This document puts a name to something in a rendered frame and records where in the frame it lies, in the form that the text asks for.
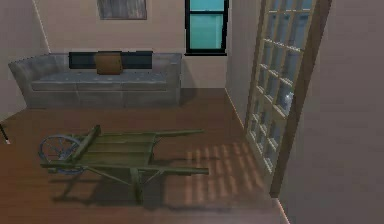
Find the black cushion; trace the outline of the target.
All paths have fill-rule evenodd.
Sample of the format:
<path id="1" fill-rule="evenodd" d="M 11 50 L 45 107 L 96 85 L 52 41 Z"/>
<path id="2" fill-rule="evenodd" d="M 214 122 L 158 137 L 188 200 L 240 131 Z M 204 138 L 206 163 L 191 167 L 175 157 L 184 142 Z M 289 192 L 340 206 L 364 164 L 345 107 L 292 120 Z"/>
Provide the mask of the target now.
<path id="1" fill-rule="evenodd" d="M 152 51 L 122 52 L 122 66 L 124 69 L 151 69 L 152 55 Z"/>
<path id="2" fill-rule="evenodd" d="M 95 69 L 95 52 L 70 52 L 69 68 L 70 69 Z"/>

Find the green wooden wheelbarrow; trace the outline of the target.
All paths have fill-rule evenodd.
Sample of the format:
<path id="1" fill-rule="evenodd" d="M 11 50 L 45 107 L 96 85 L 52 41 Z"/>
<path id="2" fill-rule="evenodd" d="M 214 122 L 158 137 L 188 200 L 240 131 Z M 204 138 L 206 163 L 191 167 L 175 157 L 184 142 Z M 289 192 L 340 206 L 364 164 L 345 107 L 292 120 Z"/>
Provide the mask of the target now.
<path id="1" fill-rule="evenodd" d="M 90 171 L 100 176 L 125 181 L 111 175 L 111 170 L 126 170 L 135 201 L 143 202 L 143 187 L 150 178 L 160 175 L 207 175 L 207 168 L 158 166 L 152 163 L 154 148 L 163 137 L 178 137 L 197 134 L 197 129 L 162 130 L 144 132 L 103 133 L 99 125 L 84 135 L 56 134 L 43 139 L 39 145 L 40 166 L 50 173 L 69 175 Z"/>

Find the black framed window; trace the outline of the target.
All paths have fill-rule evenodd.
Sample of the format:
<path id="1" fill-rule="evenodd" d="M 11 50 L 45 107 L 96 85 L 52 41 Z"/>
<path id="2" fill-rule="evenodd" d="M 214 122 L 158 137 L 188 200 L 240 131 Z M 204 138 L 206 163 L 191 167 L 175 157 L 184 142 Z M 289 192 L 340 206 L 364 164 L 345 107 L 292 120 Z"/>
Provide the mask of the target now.
<path id="1" fill-rule="evenodd" d="M 185 0 L 186 54 L 226 54 L 229 0 Z"/>

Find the wooden glass pane door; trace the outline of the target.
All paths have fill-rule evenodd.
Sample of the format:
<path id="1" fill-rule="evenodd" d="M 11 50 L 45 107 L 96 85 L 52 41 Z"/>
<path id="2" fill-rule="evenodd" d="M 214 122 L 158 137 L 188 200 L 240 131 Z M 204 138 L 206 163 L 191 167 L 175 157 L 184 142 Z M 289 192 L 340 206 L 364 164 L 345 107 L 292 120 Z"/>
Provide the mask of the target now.
<path id="1" fill-rule="evenodd" d="M 262 189 L 279 196 L 332 0 L 263 0 L 246 114 Z"/>

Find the grey sofa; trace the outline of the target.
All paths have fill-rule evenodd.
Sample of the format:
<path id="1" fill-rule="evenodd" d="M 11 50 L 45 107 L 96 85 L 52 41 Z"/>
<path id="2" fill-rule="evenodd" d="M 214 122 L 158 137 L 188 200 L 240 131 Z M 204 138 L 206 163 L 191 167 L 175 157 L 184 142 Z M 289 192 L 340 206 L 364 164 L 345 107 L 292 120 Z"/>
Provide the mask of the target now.
<path id="1" fill-rule="evenodd" d="M 120 75 L 70 69 L 68 55 L 50 53 L 9 64 L 28 108 L 161 107 L 180 102 L 179 53 L 153 53 L 151 69 L 123 68 Z"/>

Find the brown cushion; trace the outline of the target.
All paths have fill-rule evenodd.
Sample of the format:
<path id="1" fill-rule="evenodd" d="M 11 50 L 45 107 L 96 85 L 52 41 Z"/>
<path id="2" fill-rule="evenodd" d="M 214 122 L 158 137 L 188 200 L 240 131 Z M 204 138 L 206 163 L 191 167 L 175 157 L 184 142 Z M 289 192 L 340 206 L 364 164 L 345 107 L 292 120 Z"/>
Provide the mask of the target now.
<path id="1" fill-rule="evenodd" d="M 121 55 L 118 52 L 98 52 L 94 59 L 99 75 L 120 75 L 123 71 Z"/>

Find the grey framed picture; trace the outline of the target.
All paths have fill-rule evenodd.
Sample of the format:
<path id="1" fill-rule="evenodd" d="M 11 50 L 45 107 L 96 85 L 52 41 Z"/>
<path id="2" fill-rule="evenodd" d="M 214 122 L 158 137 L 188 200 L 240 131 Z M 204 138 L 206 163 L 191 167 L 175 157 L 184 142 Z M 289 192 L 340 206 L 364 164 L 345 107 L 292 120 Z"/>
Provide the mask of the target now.
<path id="1" fill-rule="evenodd" d="M 101 20 L 146 20 L 146 0 L 97 0 Z"/>

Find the black furniture leg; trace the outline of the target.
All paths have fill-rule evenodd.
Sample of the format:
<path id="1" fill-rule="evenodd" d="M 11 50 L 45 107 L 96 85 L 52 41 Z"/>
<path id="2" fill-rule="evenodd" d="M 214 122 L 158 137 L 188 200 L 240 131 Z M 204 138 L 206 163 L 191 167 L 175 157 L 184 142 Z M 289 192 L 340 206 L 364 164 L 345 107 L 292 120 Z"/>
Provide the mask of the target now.
<path id="1" fill-rule="evenodd" d="M 5 132 L 5 130 L 4 130 L 4 128 L 3 128 L 3 125 L 2 125 L 2 124 L 0 124 L 0 132 L 1 132 L 1 133 L 2 133 L 2 135 L 3 135 L 3 137 L 4 137 L 4 139 L 5 139 L 5 142 L 6 142 L 6 144 L 11 144 L 11 142 L 10 142 L 10 140 L 9 140 L 9 138 L 8 138 L 8 136 L 7 136 L 6 132 Z"/>

